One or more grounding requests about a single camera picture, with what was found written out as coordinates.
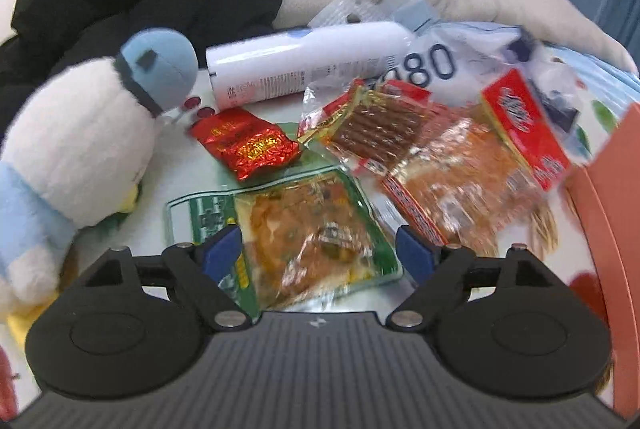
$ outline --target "white spray can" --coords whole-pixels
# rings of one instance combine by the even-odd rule
[[[299,29],[207,50],[218,109],[304,91],[328,75],[382,75],[406,55],[414,35],[393,22]]]

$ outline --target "plastic bag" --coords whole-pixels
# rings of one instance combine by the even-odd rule
[[[414,88],[404,82],[409,90]],[[422,126],[441,106],[428,104],[426,95],[404,94],[402,86],[368,89],[356,81],[329,104],[319,107],[316,86],[305,93],[305,107],[298,130],[298,140],[320,140],[341,163],[351,170],[367,168],[384,175],[392,169],[414,145]]]
[[[236,209],[262,307],[282,307],[380,275],[393,250],[341,171],[242,194]]]
[[[300,156],[300,144],[287,138],[281,128],[241,107],[203,118],[190,128],[190,135],[240,181],[286,166]]]
[[[514,68],[534,88],[556,134],[569,135],[581,108],[577,77],[521,27],[440,22],[384,78],[427,89],[434,102],[464,106],[478,103],[484,88]]]
[[[431,242],[494,256],[497,232],[530,211],[571,163],[517,70],[483,89],[481,100],[441,110],[382,186]]]
[[[296,125],[279,126],[295,138]],[[244,247],[219,286],[247,314],[311,300],[325,305],[402,275],[359,184],[334,160],[308,148],[253,183],[230,174],[221,190],[172,200],[165,216],[169,244],[200,244],[226,225],[239,226]]]
[[[438,21],[438,14],[425,0],[332,0],[309,26],[378,21],[394,21],[420,35]]]
[[[497,232],[530,209],[540,188],[487,122],[448,110],[383,181],[389,197],[430,241],[497,253]]]

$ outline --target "red foil wrapper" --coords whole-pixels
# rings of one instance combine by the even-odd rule
[[[257,170],[285,166],[300,155],[300,144],[289,140],[277,125],[240,107],[200,120],[191,135],[240,181]]]

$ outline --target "blue plush hat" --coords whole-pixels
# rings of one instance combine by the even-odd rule
[[[193,89],[198,59],[189,40],[168,28],[135,34],[115,59],[122,83],[153,116],[174,109]]]

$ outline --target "plush penguin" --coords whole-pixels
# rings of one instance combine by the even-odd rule
[[[51,297],[76,232],[120,209],[151,158],[156,118],[197,72],[183,35],[145,30],[25,103],[0,152],[0,314]]]

